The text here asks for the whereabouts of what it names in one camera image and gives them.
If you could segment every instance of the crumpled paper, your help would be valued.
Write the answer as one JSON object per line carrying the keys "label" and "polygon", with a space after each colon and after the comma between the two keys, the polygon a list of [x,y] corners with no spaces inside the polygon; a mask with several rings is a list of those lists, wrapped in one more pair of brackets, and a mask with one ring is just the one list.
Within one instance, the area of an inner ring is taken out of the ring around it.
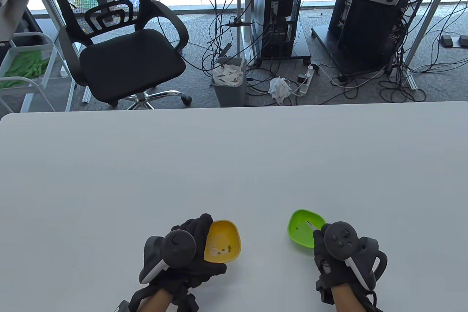
{"label": "crumpled paper", "polygon": [[242,67],[233,64],[221,64],[213,68],[213,80],[216,85],[240,86],[243,79]]}
{"label": "crumpled paper", "polygon": [[291,94],[291,88],[284,81],[284,78],[277,76],[269,82],[268,93],[276,100],[276,102],[282,104],[283,100]]}

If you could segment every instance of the chair base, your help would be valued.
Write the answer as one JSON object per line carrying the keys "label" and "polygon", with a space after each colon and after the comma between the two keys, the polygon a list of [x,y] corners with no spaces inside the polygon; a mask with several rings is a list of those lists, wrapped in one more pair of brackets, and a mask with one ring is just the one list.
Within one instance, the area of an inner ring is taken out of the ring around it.
{"label": "chair base", "polygon": [[126,98],[124,98],[124,100],[133,101],[133,104],[129,108],[127,108],[127,110],[136,110],[138,108],[154,110],[155,108],[151,106],[151,101],[157,100],[159,98],[165,98],[167,96],[179,96],[185,106],[190,106],[190,104],[192,103],[192,98],[190,96],[185,95],[177,90],[162,91],[160,93],[155,93],[151,95],[148,95],[146,92],[138,93],[135,95],[127,96]]}

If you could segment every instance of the chair caster wheel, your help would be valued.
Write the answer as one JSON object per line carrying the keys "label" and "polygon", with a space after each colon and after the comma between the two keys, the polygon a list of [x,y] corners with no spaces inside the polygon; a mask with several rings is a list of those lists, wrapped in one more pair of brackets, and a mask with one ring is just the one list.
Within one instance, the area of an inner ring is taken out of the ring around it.
{"label": "chair caster wheel", "polygon": [[192,103],[192,97],[190,96],[187,96],[186,98],[181,98],[181,100],[185,106],[190,106],[190,104]]}

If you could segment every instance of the power strip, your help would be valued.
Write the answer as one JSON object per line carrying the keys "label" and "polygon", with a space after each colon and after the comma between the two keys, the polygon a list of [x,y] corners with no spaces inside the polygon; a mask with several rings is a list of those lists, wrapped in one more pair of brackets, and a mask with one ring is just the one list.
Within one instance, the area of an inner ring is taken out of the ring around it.
{"label": "power strip", "polygon": [[299,84],[299,94],[305,95],[307,94],[307,90],[309,90],[309,85],[312,81],[312,78],[314,77],[314,74],[319,73],[319,65],[315,63],[309,64],[307,67],[307,73],[306,74],[299,74],[297,78],[297,82]]}

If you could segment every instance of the trash can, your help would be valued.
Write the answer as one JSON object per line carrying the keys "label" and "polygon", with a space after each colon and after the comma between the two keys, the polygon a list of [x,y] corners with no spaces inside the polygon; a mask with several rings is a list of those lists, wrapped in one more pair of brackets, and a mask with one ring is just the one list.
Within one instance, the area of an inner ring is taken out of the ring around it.
{"label": "trash can", "polygon": [[234,66],[242,67],[244,76],[242,83],[239,86],[227,86],[219,85],[215,83],[214,79],[211,78],[211,83],[214,87],[214,91],[219,101],[219,105],[222,108],[225,107],[242,107],[244,106],[245,95],[247,93],[247,78],[246,78],[246,68],[247,63],[242,58],[238,57],[220,57],[216,61],[217,65],[219,64],[232,64]]}

